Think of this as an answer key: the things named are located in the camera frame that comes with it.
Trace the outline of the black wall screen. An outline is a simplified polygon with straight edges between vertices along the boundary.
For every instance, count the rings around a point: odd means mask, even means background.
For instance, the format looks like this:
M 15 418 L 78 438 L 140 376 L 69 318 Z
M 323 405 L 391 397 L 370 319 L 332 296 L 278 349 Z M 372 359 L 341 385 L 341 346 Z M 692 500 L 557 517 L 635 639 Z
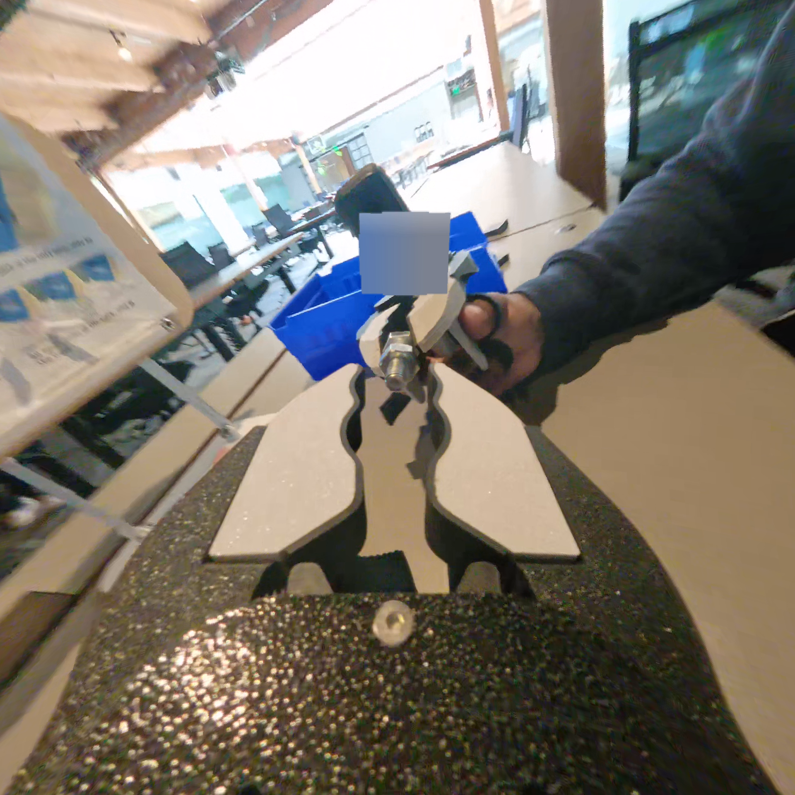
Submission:
M 692 1 L 629 29 L 629 136 L 620 199 L 697 135 L 755 70 L 786 1 Z

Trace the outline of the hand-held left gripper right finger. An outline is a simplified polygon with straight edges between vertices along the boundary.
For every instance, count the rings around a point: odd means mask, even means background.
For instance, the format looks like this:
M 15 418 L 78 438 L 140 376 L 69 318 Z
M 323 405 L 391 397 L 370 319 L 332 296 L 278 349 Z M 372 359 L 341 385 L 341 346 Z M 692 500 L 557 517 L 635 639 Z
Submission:
M 522 421 L 442 363 L 429 368 L 429 408 L 441 423 L 425 476 L 437 512 L 496 552 L 576 561 L 581 549 Z

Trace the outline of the black office chair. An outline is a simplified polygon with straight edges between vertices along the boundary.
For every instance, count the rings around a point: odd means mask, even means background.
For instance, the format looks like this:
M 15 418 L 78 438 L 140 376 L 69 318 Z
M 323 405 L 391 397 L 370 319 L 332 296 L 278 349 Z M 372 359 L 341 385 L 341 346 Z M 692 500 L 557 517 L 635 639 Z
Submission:
M 269 242 L 276 242 L 285 237 L 298 234 L 293 218 L 282 208 L 281 204 L 268 207 L 263 212 L 265 217 L 265 233 Z

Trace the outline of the person's right hand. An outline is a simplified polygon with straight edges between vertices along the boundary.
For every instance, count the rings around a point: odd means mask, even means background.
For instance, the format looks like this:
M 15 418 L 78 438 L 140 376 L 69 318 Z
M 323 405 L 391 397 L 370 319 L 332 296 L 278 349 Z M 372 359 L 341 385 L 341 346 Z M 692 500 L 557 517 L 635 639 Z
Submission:
M 459 325 L 486 357 L 487 368 L 479 367 L 460 345 L 450 354 L 434 351 L 430 359 L 496 397 L 526 380 L 542 361 L 541 314 L 521 293 L 470 296 L 460 311 Z

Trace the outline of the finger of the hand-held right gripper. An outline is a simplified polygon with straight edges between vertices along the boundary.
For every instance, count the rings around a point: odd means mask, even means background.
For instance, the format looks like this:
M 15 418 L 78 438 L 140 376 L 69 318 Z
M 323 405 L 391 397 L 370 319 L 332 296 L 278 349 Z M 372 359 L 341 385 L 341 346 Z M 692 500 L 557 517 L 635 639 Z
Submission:
M 421 353 L 444 359 L 455 353 L 460 344 L 450 329 L 459 319 L 465 302 L 463 284 L 452 277 L 448 279 L 447 293 L 417 296 L 407 315 L 412 342 Z
M 383 345 L 381 335 L 397 307 L 374 312 L 357 332 L 357 342 L 364 365 L 377 377 L 384 377 L 381 366 Z

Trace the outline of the ceiling mounted device cluster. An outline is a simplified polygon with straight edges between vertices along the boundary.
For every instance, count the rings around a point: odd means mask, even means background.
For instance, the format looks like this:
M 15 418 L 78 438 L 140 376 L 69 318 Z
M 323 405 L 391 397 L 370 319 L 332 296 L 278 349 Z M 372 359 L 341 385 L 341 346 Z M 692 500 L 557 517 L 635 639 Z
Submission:
M 233 91 L 238 83 L 237 78 L 245 74 L 245 66 L 233 53 L 216 51 L 214 68 L 208 73 L 204 83 L 204 93 L 210 99 Z

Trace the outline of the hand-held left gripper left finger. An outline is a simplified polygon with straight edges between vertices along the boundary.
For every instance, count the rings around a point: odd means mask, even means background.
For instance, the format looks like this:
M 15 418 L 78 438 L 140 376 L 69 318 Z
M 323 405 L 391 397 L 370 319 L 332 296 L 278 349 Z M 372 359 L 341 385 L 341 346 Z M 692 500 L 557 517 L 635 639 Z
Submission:
M 363 367 L 315 383 L 265 426 L 208 557 L 272 562 L 297 552 L 363 505 Z

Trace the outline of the office desk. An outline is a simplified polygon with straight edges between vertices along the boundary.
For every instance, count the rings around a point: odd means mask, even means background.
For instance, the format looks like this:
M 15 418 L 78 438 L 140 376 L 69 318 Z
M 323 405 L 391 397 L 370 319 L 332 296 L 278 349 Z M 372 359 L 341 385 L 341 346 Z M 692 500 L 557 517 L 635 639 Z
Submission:
M 261 250 L 242 253 L 232 264 L 190 289 L 188 293 L 194 312 L 232 289 L 234 284 L 257 267 L 264 268 L 266 273 L 278 273 L 284 267 L 281 264 L 282 255 L 297 244 L 302 235 L 303 233 L 293 234 Z

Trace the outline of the person's right forearm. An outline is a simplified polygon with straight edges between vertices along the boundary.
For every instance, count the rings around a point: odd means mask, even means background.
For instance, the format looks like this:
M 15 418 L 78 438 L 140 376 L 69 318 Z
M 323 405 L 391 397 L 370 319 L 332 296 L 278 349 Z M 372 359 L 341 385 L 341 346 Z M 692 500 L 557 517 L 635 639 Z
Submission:
M 793 7 L 752 75 L 592 234 L 518 288 L 544 335 L 536 375 L 793 259 Z

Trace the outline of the steel bolt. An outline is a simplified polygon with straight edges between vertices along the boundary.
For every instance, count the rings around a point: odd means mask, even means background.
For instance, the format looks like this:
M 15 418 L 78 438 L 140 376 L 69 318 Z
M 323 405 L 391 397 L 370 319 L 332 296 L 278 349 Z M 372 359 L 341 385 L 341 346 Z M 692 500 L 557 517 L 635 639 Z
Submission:
M 410 331 L 390 333 L 386 338 L 383 349 L 387 345 L 387 343 L 393 341 L 401 343 L 409 343 L 414 347 L 416 353 L 415 362 L 410 362 L 406 360 L 393 361 L 386 370 L 386 372 L 384 372 L 383 380 L 385 381 L 386 387 L 391 392 L 404 393 L 408 390 L 408 387 L 410 386 L 410 384 L 412 383 L 412 381 L 419 372 L 420 363 L 419 363 L 418 353 L 414 345 L 412 334 Z

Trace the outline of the blue plastic bin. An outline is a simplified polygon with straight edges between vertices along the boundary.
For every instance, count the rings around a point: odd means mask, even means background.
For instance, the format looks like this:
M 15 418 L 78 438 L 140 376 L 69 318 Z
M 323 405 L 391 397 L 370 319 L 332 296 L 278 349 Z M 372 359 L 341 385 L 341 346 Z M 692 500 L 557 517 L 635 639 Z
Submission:
M 451 218 L 449 248 L 470 253 L 478 266 L 467 294 L 507 292 L 499 261 L 473 212 Z M 274 316 L 270 329 L 309 376 L 321 381 L 347 364 L 365 365 L 357 333 L 382 297 L 362 292 L 355 255 L 314 273 Z

